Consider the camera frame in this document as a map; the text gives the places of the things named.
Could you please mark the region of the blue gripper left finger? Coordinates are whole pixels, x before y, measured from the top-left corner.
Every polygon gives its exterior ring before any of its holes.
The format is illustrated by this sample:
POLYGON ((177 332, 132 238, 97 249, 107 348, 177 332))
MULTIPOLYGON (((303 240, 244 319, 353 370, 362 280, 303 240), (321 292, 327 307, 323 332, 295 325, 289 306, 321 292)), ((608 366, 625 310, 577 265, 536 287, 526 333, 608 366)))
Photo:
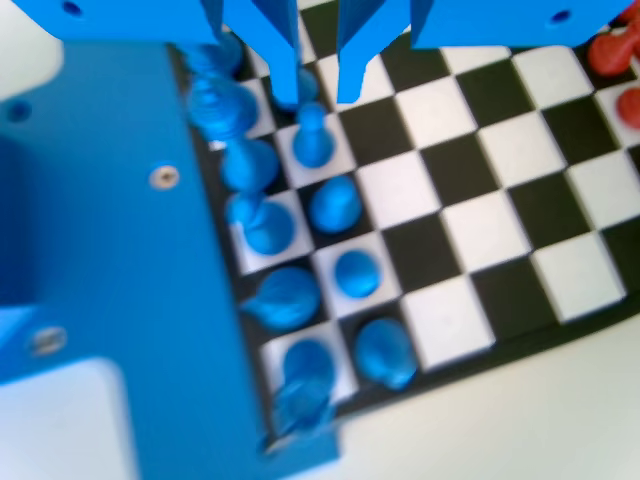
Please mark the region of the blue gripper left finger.
POLYGON ((268 65, 274 97, 281 103, 299 100, 297 2, 230 0, 223 23, 268 65))

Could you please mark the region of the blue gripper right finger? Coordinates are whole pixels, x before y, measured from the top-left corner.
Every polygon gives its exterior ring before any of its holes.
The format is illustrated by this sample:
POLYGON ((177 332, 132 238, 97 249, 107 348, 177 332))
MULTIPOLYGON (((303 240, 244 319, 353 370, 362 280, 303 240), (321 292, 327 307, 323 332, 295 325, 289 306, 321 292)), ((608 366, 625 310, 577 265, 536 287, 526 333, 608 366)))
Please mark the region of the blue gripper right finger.
POLYGON ((339 2, 338 104, 358 100, 368 63, 409 25, 409 0, 339 2))

